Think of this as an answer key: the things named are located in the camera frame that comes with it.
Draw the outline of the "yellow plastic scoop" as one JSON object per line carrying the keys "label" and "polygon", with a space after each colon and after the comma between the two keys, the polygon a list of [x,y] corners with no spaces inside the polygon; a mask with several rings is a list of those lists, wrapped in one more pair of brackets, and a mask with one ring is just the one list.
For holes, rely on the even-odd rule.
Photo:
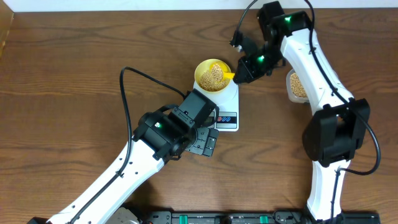
{"label": "yellow plastic scoop", "polygon": [[235,74],[231,72],[224,62],[214,62],[210,66],[211,74],[215,76],[216,81],[231,80]]}

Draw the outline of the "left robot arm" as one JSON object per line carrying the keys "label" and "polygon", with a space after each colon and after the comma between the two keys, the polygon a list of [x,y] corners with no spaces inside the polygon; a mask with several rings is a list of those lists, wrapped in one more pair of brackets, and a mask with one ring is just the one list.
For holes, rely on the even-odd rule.
{"label": "left robot arm", "polygon": [[190,116],[175,105],[144,114],[119,157],[68,207],[32,223],[107,223],[127,198],[182,152],[210,157],[215,148],[218,110]]}

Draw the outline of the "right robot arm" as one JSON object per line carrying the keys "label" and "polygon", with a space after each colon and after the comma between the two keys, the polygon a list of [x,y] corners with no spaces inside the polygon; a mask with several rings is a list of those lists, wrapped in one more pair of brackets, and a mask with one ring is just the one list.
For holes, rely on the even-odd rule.
{"label": "right robot arm", "polygon": [[281,60],[292,66],[307,95],[312,118],[302,142],[312,161],[312,186],[302,217],[304,223],[346,223],[340,197],[349,164],[371,132],[370,107],[357,100],[340,82],[323,53],[315,31],[315,13],[284,12],[278,1],[257,13],[264,38],[258,47],[239,30],[231,45],[244,52],[234,75],[237,84],[268,76]]}

